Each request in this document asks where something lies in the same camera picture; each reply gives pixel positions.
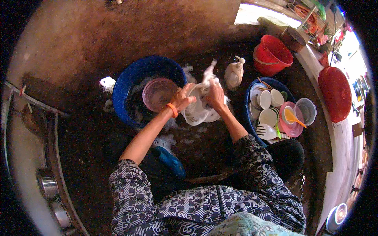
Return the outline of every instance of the rubber bracelet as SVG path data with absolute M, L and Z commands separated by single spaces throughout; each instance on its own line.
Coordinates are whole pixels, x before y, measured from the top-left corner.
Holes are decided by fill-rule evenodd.
M 172 103 L 168 103 L 167 106 L 172 109 L 173 111 L 173 116 L 172 118 L 176 118 L 178 116 L 178 113 L 177 113 L 177 109 L 175 107 L 175 105 L 173 105 Z

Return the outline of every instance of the chopsticks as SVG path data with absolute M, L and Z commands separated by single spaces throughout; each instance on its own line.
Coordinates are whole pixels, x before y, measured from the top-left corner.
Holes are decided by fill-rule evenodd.
M 264 81 L 261 81 L 260 77 L 258 77 L 260 83 L 263 83 L 266 87 L 268 87 L 269 89 L 274 89 L 274 87 L 270 86 L 269 84 L 265 83 Z
M 260 91 L 271 91 L 270 88 L 257 87 Z

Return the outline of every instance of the bucket handle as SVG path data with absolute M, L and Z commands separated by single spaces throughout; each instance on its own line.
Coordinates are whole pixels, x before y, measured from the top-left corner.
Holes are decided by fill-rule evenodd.
M 257 59 L 257 56 L 256 56 L 256 49 L 257 47 L 259 46 L 257 45 L 255 47 L 255 49 L 253 50 L 253 59 L 255 59 L 257 62 L 259 62 L 260 64 L 263 64 L 263 65 L 275 65 L 275 64 L 279 64 L 279 62 L 262 62 L 260 61 L 259 59 Z

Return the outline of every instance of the blue cloth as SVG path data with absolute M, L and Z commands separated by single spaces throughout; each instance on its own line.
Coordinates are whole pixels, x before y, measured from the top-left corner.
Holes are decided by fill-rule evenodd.
M 175 191 L 158 204 L 146 174 L 132 160 L 121 160 L 109 178 L 113 235 L 207 235 L 239 212 L 302 233 L 306 225 L 302 203 L 277 175 L 271 155 L 252 135 L 235 145 L 239 172 L 249 180 L 244 190 L 204 186 Z
M 241 212 L 216 226 L 208 236 L 304 236 L 273 222 L 264 221 L 252 213 Z
M 170 170 L 172 170 L 173 173 L 179 178 L 185 179 L 186 172 L 183 165 L 181 164 L 181 161 L 161 146 L 156 146 L 155 149 L 160 152 L 159 160 L 164 163 Z

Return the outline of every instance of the orange spoon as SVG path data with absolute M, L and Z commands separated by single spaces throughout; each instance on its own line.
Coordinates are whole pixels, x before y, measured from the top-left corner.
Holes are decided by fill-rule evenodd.
M 300 125 L 302 125 L 303 127 L 307 128 L 307 126 L 303 124 L 302 122 L 300 122 L 300 120 L 298 120 L 298 118 L 295 117 L 295 115 L 289 109 L 285 109 L 285 119 L 288 121 L 295 121 L 299 123 Z

